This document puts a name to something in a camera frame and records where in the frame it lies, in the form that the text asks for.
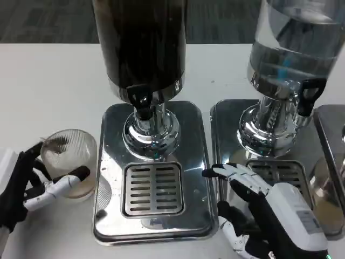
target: robotic hand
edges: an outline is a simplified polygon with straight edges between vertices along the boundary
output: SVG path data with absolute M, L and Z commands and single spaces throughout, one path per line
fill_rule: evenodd
M 28 211 L 53 202 L 90 175 L 90 170 L 81 166 L 51 179 L 44 164 L 37 159 L 42 144 L 19 155 L 9 148 L 0 148 L 0 258 L 9 234 L 18 222 L 25 220 Z M 41 171 L 48 182 L 42 183 L 34 168 Z M 26 189 L 28 182 L 32 188 Z
M 289 183 L 267 184 L 245 166 L 216 164 L 204 177 L 227 180 L 248 202 L 259 229 L 225 201 L 218 203 L 219 225 L 234 251 L 248 259 L 326 259 L 326 237 L 299 190 Z

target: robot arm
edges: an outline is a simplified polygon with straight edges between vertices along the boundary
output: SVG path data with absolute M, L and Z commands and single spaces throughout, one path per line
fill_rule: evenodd
M 203 171 L 204 177 L 220 177 L 228 180 L 231 188 L 249 204 L 249 210 L 268 241 L 265 257 L 275 256 L 277 259 L 325 259 L 327 257 L 327 240 L 297 188 L 288 183 L 268 185 L 259 175 L 242 165 L 233 163 L 213 165 Z M 255 246 L 248 246 L 245 236 L 227 234 L 233 232 L 231 222 L 219 219 L 225 236 L 230 240 L 242 238 L 244 247 L 240 249 L 231 242 L 232 247 L 243 258 L 255 258 Z
M 0 258 L 9 234 L 18 222 L 25 220 L 28 211 L 53 202 L 90 175 L 86 166 L 80 166 L 67 175 L 51 179 L 43 163 L 37 160 L 42 144 L 19 155 L 9 148 L 0 148 Z M 48 182 L 41 183 L 34 168 Z M 26 189 L 28 182 L 33 185 L 30 189 Z

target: stainless steel drip tray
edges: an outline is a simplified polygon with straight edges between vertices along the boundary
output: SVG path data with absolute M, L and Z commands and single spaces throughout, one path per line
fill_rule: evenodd
M 159 161 L 128 151 L 122 130 L 133 107 L 118 104 L 104 114 L 93 233 L 107 246 L 196 240 L 217 231 L 212 180 L 202 177 L 208 154 L 199 109 L 169 101 L 181 127 L 178 147 Z
M 124 172 L 122 212 L 126 217 L 176 215 L 183 211 L 179 164 L 129 165 Z

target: clear water container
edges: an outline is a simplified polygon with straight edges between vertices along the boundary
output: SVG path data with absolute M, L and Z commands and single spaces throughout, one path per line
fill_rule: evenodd
M 262 0 L 251 84 L 280 100 L 304 80 L 327 79 L 345 40 L 344 6 L 345 0 Z

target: clear glass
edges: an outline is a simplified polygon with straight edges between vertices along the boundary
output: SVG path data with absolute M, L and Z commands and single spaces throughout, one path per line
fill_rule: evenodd
M 51 135 L 43 143 L 41 158 L 52 178 L 68 174 L 79 166 L 90 169 L 90 176 L 77 184 L 65 197 L 78 199 L 94 189 L 97 143 L 89 133 L 79 129 L 66 129 Z
M 328 78 L 345 40 L 344 6 L 344 0 L 262 0 L 251 84 L 295 92 L 306 79 Z

